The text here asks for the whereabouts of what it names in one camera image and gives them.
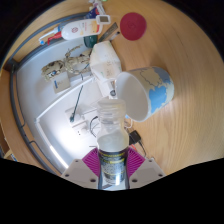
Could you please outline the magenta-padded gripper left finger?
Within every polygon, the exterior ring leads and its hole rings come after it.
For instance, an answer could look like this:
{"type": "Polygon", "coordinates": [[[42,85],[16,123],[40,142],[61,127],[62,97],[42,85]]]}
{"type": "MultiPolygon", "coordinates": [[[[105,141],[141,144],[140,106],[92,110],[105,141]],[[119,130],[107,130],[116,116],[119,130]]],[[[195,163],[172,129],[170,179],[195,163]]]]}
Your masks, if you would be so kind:
{"type": "Polygon", "coordinates": [[[84,188],[97,188],[100,177],[98,149],[94,148],[82,159],[75,159],[61,177],[84,188]]]}

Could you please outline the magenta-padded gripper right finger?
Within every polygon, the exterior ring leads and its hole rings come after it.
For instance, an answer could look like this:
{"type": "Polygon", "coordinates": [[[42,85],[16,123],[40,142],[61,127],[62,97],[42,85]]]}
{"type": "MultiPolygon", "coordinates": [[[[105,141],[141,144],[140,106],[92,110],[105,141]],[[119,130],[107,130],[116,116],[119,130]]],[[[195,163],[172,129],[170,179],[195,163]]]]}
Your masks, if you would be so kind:
{"type": "Polygon", "coordinates": [[[132,148],[128,151],[126,173],[130,188],[140,188],[166,176],[153,158],[144,158],[132,148]]]}

